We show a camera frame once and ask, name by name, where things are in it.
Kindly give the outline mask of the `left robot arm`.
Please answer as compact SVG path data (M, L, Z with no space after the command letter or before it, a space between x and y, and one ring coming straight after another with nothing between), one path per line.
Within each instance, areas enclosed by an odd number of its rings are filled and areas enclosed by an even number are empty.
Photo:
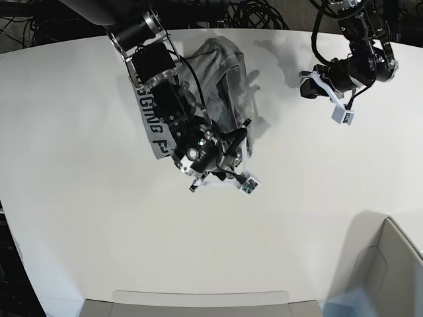
M352 96L346 104L349 110L357 96L377 81L393 79L398 69L393 49L375 5L371 1L322 1L311 4L318 10L311 35L311 49L319 63L313 67L320 80L342 98ZM325 59L317 49L317 35L323 17L338 21L342 35L349 41L350 54L345 59Z

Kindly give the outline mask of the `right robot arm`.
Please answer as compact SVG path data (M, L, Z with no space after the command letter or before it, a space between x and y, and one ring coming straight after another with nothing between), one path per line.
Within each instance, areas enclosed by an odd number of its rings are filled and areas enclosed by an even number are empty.
M232 185L250 195L258 180L247 161L253 115L243 53L224 37L179 54L150 1L67 1L102 26L122 58L151 149L200 186Z

